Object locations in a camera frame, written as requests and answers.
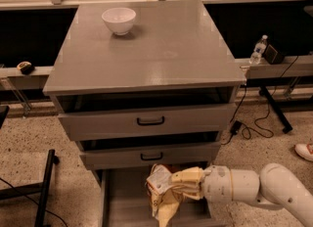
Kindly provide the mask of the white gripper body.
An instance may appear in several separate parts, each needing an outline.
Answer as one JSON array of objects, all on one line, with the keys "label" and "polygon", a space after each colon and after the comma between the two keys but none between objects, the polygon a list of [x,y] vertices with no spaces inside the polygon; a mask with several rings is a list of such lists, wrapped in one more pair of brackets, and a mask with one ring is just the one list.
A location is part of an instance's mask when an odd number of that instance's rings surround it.
[{"label": "white gripper body", "polygon": [[210,203],[229,203],[232,200],[230,169],[220,165],[206,168],[203,171],[201,192]]}]

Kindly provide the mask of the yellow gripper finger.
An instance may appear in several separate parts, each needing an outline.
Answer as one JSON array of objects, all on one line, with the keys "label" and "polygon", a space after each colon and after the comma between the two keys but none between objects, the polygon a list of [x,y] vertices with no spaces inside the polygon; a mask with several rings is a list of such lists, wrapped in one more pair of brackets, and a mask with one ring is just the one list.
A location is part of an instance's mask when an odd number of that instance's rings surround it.
[{"label": "yellow gripper finger", "polygon": [[174,185],[172,189],[174,192],[193,200],[198,201],[203,198],[203,192],[199,184],[178,184]]},{"label": "yellow gripper finger", "polygon": [[203,170],[199,167],[191,167],[171,175],[172,183],[200,183],[203,177]]}]

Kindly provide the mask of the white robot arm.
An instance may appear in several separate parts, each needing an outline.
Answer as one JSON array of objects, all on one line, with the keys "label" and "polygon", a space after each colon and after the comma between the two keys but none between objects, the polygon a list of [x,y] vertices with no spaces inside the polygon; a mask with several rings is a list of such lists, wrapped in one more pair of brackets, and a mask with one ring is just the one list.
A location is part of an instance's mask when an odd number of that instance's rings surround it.
[{"label": "white robot arm", "polygon": [[241,202],[265,209],[284,208],[304,227],[313,227],[313,195],[286,167],[265,165],[253,170],[211,165],[192,167],[171,175],[172,189],[185,197],[209,203]]}]

